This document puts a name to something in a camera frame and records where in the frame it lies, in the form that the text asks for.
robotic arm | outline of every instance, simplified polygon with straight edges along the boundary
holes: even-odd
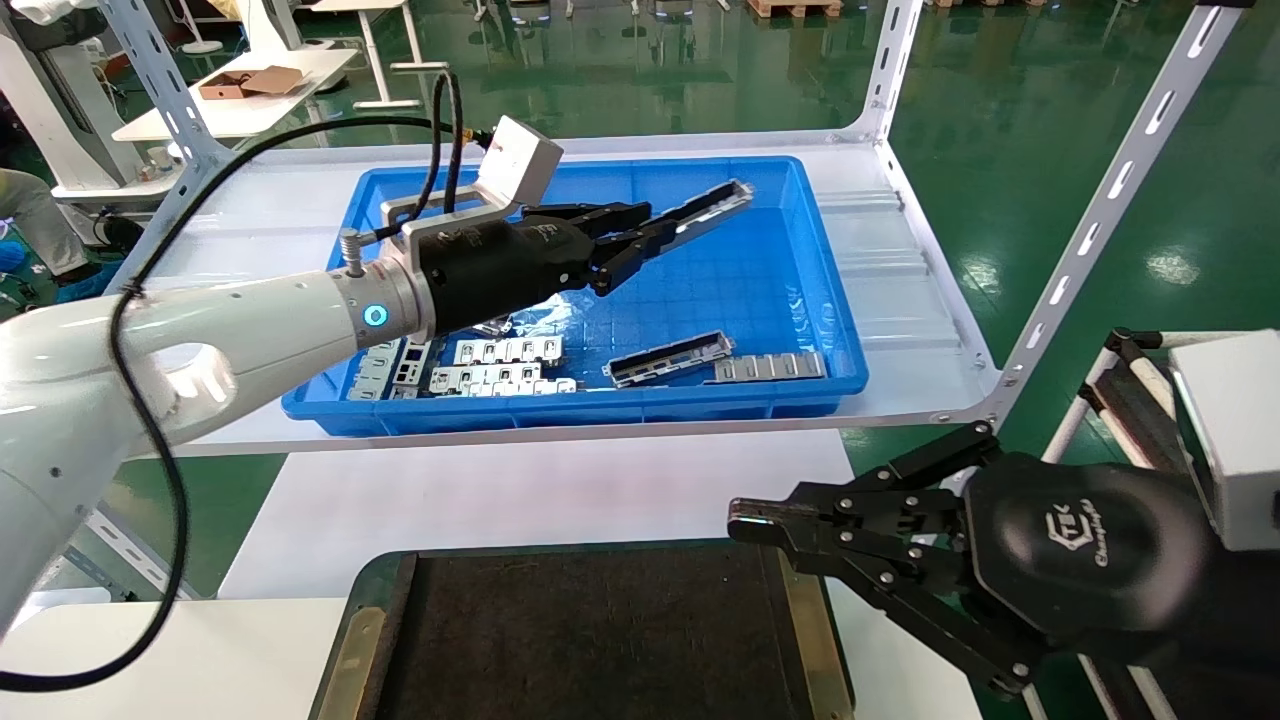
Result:
[[[730,182],[657,218],[646,202],[538,208],[561,152],[503,118],[476,182],[458,192],[460,205],[479,205],[403,223],[371,263],[361,250],[378,240],[344,231],[344,270],[134,301],[123,346],[168,441],[227,425],[364,347],[445,334],[566,290],[608,295],[751,200]],[[384,214],[401,218],[415,200],[388,202]],[[521,220],[506,219],[520,209]],[[120,462],[151,450],[106,354],[115,302],[58,305],[0,324],[0,633]],[[264,314],[279,322],[260,322]],[[183,343],[204,348],[164,372],[155,354]]]
[[[966,468],[960,497],[929,489]],[[1280,553],[1228,551],[1190,475],[1042,462],[983,421],[845,486],[735,500],[728,532],[841,580],[1002,696],[1053,652],[1280,670]],[[925,533],[946,544],[913,542]]]

white desk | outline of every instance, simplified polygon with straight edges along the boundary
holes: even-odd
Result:
[[[0,717],[306,720],[344,600],[179,602],[155,644],[119,675],[61,693],[0,693]],[[96,667],[133,643],[154,602],[69,605],[0,644],[0,669]]]
[[[221,598],[346,597],[402,550],[726,537],[730,500],[851,477],[836,430],[293,455]],[[859,720],[977,720],[964,675],[837,582]]]
[[[271,129],[355,56],[355,50],[246,53],[192,85],[191,95],[211,136],[253,137]],[[218,73],[261,70],[269,65],[297,68],[302,70],[305,82],[287,95],[255,95],[243,100],[205,100],[197,90]],[[169,137],[169,128],[156,109],[111,133],[111,138],[120,142],[166,141]]]
[[[422,61],[422,49],[417,44],[417,27],[413,26],[413,13],[408,9],[408,0],[320,0],[314,5],[307,5],[308,10],[317,13],[347,13],[355,10],[360,15],[360,29],[365,33],[365,51],[369,54],[369,68],[374,70],[374,83],[378,86],[378,100],[362,100],[352,106],[357,110],[378,110],[387,108],[417,108],[420,100],[392,100],[387,88],[387,76],[383,74],[383,60],[378,54],[378,42],[374,40],[374,31],[369,24],[370,10],[390,10],[399,8],[404,18],[404,35],[408,37],[412,63],[392,63],[393,70],[433,70],[447,67],[444,63]]]

person's leg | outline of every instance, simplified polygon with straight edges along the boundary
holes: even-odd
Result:
[[[55,278],[91,269],[84,268],[90,263],[79,236],[54,204],[49,186],[36,176],[0,168],[0,218],[8,217],[17,220],[22,237]]]

blue indicator light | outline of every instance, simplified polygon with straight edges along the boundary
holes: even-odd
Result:
[[[365,323],[367,323],[371,328],[385,325],[390,316],[392,314],[388,313],[387,307],[381,305],[370,305],[369,307],[365,307]]]

green epoxy floor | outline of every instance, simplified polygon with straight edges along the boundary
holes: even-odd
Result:
[[[696,0],[681,24],[659,22],[653,3],[643,1],[639,18],[613,0],[577,5],[572,22],[561,0],[550,12],[521,13],[550,15],[545,27],[517,27],[504,5],[479,26],[461,0],[412,6],[428,59],[448,60],[461,78],[468,124],[507,113],[570,137],[823,128],[858,115],[883,0],[846,0],[831,22],[764,22],[739,0],[728,13]],[[1016,340],[1193,1],[1051,4],[1060,6],[927,8],[891,136],[997,357]],[[298,20],[310,36],[358,35],[353,18],[300,10]],[[1280,237],[1277,24],[1280,4],[1267,3],[1236,27],[1006,423],[1009,447],[1043,448],[1112,325],[1280,324],[1271,260]],[[380,18],[375,32],[387,61],[408,56],[398,14]],[[187,69],[188,78],[202,74]],[[349,77],[349,88],[321,99],[326,115],[348,115],[352,101],[375,96],[367,68]],[[412,76],[390,81],[394,97],[424,95]],[[125,114],[146,106],[134,94]],[[284,124],[301,122],[298,114]],[[337,142],[424,140],[397,132],[353,132]],[[938,432],[845,437],[854,466],[867,468]],[[1105,429],[1091,424],[1068,461],[1112,456]],[[282,462],[182,462],[195,514],[189,579],[198,591],[216,589]],[[169,498],[154,464],[125,466],[109,500],[168,551]],[[1050,707],[1087,692],[1070,662],[1041,688]],[[1016,703],[982,697],[988,716],[1024,715]],[[1070,715],[1101,716],[1085,705]]]

